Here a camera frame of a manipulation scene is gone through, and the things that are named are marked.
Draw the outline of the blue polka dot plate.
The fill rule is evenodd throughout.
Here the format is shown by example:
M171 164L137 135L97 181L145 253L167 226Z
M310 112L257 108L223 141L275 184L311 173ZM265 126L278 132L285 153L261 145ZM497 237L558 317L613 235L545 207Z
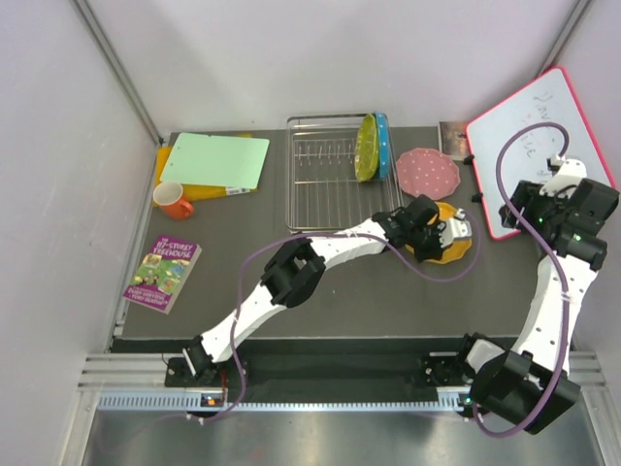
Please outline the blue polka dot plate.
M377 141L378 141L378 165L376 178L384 180L389 175L390 168L390 144L389 144L389 125L386 114L375 112Z

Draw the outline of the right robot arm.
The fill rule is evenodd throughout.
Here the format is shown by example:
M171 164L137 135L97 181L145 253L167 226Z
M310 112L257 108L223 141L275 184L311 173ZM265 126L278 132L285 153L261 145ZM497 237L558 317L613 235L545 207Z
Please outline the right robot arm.
M473 416L491 413L535 435L571 408L580 388L569 379L568 351L581 303L607 254L598 234L619 192L583 178L558 187L521 182L500 209L505 225L530 233L542 248L524 327L506 349L473 334L452 369L471 384Z

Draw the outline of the orange polka dot plate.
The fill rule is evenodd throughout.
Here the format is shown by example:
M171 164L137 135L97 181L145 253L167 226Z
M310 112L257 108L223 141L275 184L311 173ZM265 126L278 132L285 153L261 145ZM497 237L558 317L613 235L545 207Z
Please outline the orange polka dot plate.
M441 201L435 201L435 205L436 205L436 208L437 208L436 215L440 214L440 208L441 207L452 206L452 205L450 205L448 203L441 202ZM450 263L450 262L457 261L459 259L462 259L465 256L466 252L472 247L472 245L473 245L473 237L470 240L455 242L451 247L449 247L447 249L444 249L441 261L439 261L439 262L437 262L437 261L425 261L425 262L431 262L431 263L435 263L435 264L444 265L444 264L447 264L447 263Z

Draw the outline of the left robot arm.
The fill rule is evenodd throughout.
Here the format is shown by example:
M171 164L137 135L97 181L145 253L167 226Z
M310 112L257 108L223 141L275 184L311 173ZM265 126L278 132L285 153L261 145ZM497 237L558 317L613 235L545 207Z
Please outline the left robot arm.
M421 196L405 208L376 213L345 230L296 234L274 243L277 251L256 287L243 295L245 271L241 270L234 311L182 350L186 373L198 384L213 383L220 363L232 357L243 340L272 316L306 302L332 268L405 246L441 258L448 246L442 237L446 228L436 203Z

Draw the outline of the green polka dot plate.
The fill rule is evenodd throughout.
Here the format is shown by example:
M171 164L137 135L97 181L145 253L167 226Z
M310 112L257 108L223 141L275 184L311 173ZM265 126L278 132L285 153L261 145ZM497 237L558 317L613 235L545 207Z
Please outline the green polka dot plate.
M378 146L376 117L366 114L358 128L354 150L354 172L359 183L371 180L378 168Z

